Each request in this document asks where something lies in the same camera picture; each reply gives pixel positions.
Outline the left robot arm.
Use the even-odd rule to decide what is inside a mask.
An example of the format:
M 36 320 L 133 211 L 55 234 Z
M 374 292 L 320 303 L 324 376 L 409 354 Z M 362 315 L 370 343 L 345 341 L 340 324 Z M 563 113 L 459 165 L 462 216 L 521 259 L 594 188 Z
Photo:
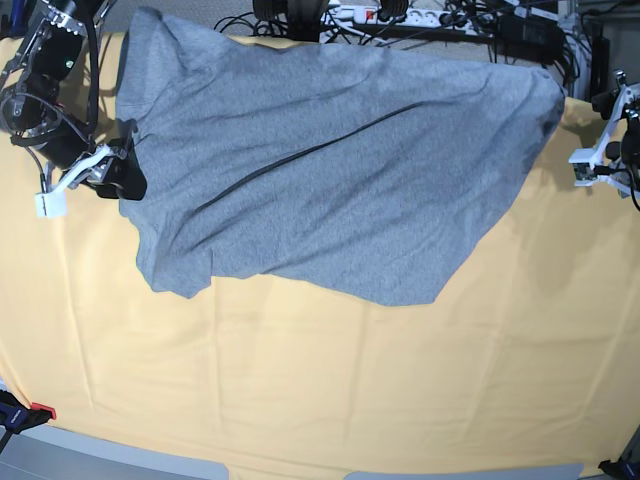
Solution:
M 596 176 L 604 176 L 626 186 L 629 193 L 623 190 L 619 194 L 631 201 L 639 210 L 639 96 L 622 105 L 618 118 L 614 117 L 614 106 L 622 94 L 621 90 L 600 93 L 591 100 L 592 108 L 599 113 L 603 120 L 617 124 L 624 119 L 627 129 L 621 141 L 608 141 L 605 145 L 604 156 L 608 164 L 597 164 L 594 167 Z

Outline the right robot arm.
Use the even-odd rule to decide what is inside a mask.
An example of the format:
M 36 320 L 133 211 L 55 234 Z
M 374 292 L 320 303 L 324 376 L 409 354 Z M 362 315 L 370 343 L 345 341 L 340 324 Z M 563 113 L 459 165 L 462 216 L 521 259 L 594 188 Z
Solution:
M 127 123 L 126 136 L 100 144 L 99 49 L 111 1 L 36 1 L 30 17 L 23 1 L 12 7 L 10 31 L 22 42 L 1 71 L 1 128 L 13 145 L 34 160 L 40 197 L 85 185 L 104 199 L 143 199 L 147 182 L 135 155 Z M 59 103 L 60 87 L 89 56 L 86 117 L 79 119 Z

